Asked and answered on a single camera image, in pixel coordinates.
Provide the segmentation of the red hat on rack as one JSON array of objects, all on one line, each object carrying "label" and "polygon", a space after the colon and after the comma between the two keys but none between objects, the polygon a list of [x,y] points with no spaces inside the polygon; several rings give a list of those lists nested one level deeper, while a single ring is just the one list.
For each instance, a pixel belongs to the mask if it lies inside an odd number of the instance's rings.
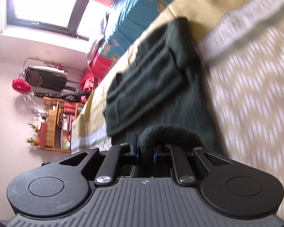
[{"label": "red hat on rack", "polygon": [[25,94],[31,91],[31,86],[23,79],[17,78],[12,82],[12,87],[15,91]]}]

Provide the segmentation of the pink cloth on bed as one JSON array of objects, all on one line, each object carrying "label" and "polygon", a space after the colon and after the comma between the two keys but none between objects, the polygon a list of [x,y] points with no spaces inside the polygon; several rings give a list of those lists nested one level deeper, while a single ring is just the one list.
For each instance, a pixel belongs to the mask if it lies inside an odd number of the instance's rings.
[{"label": "pink cloth on bed", "polygon": [[104,37],[99,37],[93,40],[89,39],[88,51],[86,53],[86,60],[88,64],[90,64],[95,58],[95,55],[102,50],[104,44]]}]

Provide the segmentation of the dark framed window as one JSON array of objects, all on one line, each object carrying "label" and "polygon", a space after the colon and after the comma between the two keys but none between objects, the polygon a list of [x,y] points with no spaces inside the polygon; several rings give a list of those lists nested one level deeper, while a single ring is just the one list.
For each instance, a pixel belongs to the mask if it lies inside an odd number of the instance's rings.
[{"label": "dark framed window", "polygon": [[88,40],[78,33],[89,0],[6,0],[8,25]]}]

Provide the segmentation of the red clothes pile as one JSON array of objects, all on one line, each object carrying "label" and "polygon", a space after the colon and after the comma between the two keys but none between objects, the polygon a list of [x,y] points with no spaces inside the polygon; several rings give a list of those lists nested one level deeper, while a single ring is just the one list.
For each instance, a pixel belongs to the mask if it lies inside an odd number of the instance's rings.
[{"label": "red clothes pile", "polygon": [[92,93],[94,91],[94,74],[89,69],[85,69],[80,78],[79,84],[82,87],[82,91]]}]

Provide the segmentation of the beige patterned bedspread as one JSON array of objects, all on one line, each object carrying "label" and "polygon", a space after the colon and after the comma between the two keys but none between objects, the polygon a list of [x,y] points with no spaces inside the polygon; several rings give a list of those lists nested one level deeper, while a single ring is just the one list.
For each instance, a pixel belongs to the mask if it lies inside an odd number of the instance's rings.
[{"label": "beige patterned bedspread", "polygon": [[[176,17],[190,22],[228,155],[284,186],[284,0],[174,0],[89,97],[73,123],[72,153],[109,147],[103,110],[112,79],[133,63],[147,35]],[[284,199],[278,215],[284,219]]]}]

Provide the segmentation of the wooden shelf with items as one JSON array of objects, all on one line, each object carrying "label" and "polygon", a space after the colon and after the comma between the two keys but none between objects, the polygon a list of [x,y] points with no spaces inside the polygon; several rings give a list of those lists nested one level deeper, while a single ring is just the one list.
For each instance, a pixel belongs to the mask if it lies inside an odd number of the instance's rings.
[{"label": "wooden shelf with items", "polygon": [[49,97],[43,98],[43,104],[44,110],[32,109],[35,120],[29,123],[32,130],[25,142],[42,150],[70,153],[72,123],[84,104]]}]

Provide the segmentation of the dark green knit sweater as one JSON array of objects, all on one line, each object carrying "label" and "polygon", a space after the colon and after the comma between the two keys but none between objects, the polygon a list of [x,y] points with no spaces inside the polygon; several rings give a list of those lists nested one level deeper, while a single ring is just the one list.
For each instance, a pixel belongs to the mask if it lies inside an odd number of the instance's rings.
[{"label": "dark green knit sweater", "polygon": [[202,145],[223,154],[209,107],[188,20],[179,17],[156,28],[139,44],[132,65],[112,80],[103,112],[112,144],[139,136],[142,163],[125,166],[127,175],[152,174],[155,145]]}]

